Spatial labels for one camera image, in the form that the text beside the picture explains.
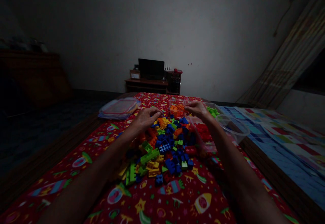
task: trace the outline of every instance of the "colorful blanket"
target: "colorful blanket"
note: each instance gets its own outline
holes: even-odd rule
[[[145,107],[155,106],[168,114],[172,97],[191,101],[199,98],[140,93],[135,96]],[[114,143],[119,133],[133,121],[138,110],[126,121],[107,121],[75,150],[69,153],[0,217],[1,223],[36,223],[42,212],[78,175]],[[292,223],[298,223],[288,206],[265,180],[254,163],[243,156],[261,180],[280,211]],[[192,170],[161,187],[155,178],[145,176],[129,188],[116,181],[105,189],[84,223],[238,223],[242,213],[231,194],[222,163],[215,152],[207,158],[193,158]]]

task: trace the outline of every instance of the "dark floor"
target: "dark floor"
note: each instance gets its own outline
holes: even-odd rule
[[[108,101],[73,99],[7,119],[0,132],[0,176],[98,111]]]

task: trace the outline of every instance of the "monitor screen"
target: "monitor screen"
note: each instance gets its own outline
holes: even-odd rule
[[[141,78],[160,80],[164,77],[165,62],[139,59]]]

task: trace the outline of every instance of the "striped curtain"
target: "striped curtain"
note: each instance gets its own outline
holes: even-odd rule
[[[325,0],[311,0],[290,34],[243,100],[276,109],[300,75],[325,48]]]

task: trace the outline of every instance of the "star print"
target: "star print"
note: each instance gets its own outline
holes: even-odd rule
[[[140,198],[139,202],[135,205],[136,214],[139,214],[140,211],[145,210],[145,204],[146,204],[146,201],[143,201],[142,198]]]

